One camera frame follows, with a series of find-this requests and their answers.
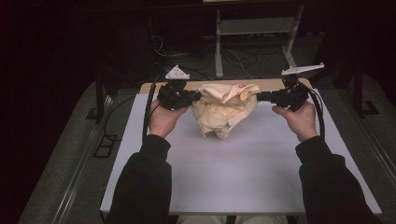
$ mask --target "white table surface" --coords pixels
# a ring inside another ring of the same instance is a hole
[[[138,94],[134,100],[102,201],[102,212],[111,207],[123,166],[141,147],[147,97]],[[166,138],[172,145],[167,160],[172,165],[171,215],[304,213],[298,174],[301,163],[295,153],[299,142],[271,107],[270,103],[259,102],[226,140],[213,133],[204,140],[190,109],[179,119]],[[366,202],[374,213],[380,214],[326,107],[324,120],[327,144],[333,153],[346,158],[346,166],[361,183]]]

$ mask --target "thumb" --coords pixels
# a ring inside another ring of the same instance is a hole
[[[274,105],[272,107],[272,110],[277,113],[278,115],[281,115],[283,118],[286,117],[286,115],[290,112],[288,109],[283,108],[282,106]]]
[[[175,112],[177,112],[178,115],[181,116],[182,114],[186,113],[186,111],[187,111],[188,109],[189,109],[189,107],[188,107],[188,106],[185,106],[185,107],[182,107],[182,108],[180,108],[180,109],[178,109],[178,110],[175,110]]]

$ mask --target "black controller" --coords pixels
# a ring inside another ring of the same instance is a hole
[[[186,91],[187,82],[185,80],[169,80],[160,87],[157,98],[161,106],[168,110],[176,110],[189,106],[193,101],[199,101],[202,94],[198,91]]]
[[[297,111],[308,99],[309,89],[302,84],[295,74],[287,75],[282,79],[285,89],[279,91],[262,91],[257,93],[258,101],[269,101],[291,111]],[[160,87],[157,98],[165,109],[174,110],[189,106],[193,101],[199,101],[202,94],[198,91],[186,91],[185,80],[169,80]]]
[[[282,79],[285,89],[279,91],[262,91],[257,94],[258,101],[269,101],[282,107],[289,107],[295,112],[308,99],[309,89],[302,84],[295,74]]]

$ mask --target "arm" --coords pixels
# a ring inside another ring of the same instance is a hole
[[[106,223],[167,223],[172,170],[166,162],[170,144],[164,138],[187,107],[168,111],[156,107],[158,103],[151,105],[150,135],[121,172]]]
[[[315,108],[305,102],[297,112],[279,106],[282,115],[302,142],[296,152],[302,162],[305,212],[309,223],[380,223],[364,199],[361,185],[346,168],[345,159],[334,155],[318,136]]]

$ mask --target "hand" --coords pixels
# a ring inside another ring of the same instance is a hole
[[[160,101],[157,99],[151,103],[148,128],[150,134],[156,134],[165,138],[172,132],[176,126],[178,118],[187,111],[188,107],[183,107],[179,110],[167,110],[160,106]]]
[[[290,129],[297,134],[297,138],[300,142],[318,136],[315,125],[315,106],[311,103],[306,101],[296,112],[292,112],[291,110],[277,105],[273,106],[272,109],[285,118]]]

